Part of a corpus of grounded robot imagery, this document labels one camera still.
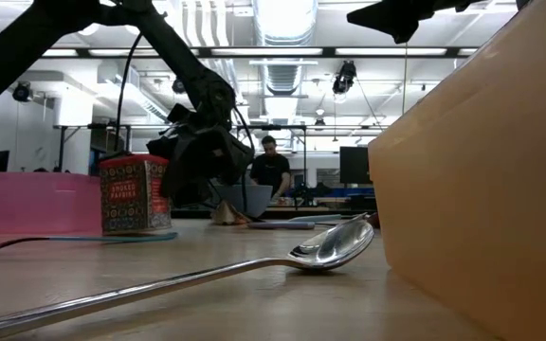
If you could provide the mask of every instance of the camera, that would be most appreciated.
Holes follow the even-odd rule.
[[[33,100],[33,92],[30,90],[30,82],[28,81],[19,81],[11,96],[23,103],[28,103]]]

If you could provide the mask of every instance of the pink box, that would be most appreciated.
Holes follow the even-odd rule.
[[[0,173],[0,234],[101,234],[100,179],[68,173]]]

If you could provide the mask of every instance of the wooden table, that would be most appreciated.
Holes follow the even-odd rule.
[[[0,251],[0,315],[282,256],[314,231],[176,221],[171,242],[33,242]],[[271,267],[26,332],[10,340],[495,340],[385,263],[380,238],[323,276]]]

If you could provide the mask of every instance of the spoon handle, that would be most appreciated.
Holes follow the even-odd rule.
[[[165,278],[93,296],[86,296],[54,303],[40,308],[0,317],[0,337],[26,332],[67,319],[92,314],[141,299],[167,294],[176,290],[226,278],[246,271],[273,265],[300,267],[285,259],[265,258],[247,260],[209,270],[198,271],[172,278]]]

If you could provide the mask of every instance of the man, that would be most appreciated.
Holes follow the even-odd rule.
[[[250,177],[257,185],[273,187],[271,200],[277,201],[290,187],[290,163],[277,153],[273,136],[263,138],[264,154],[254,159]]]

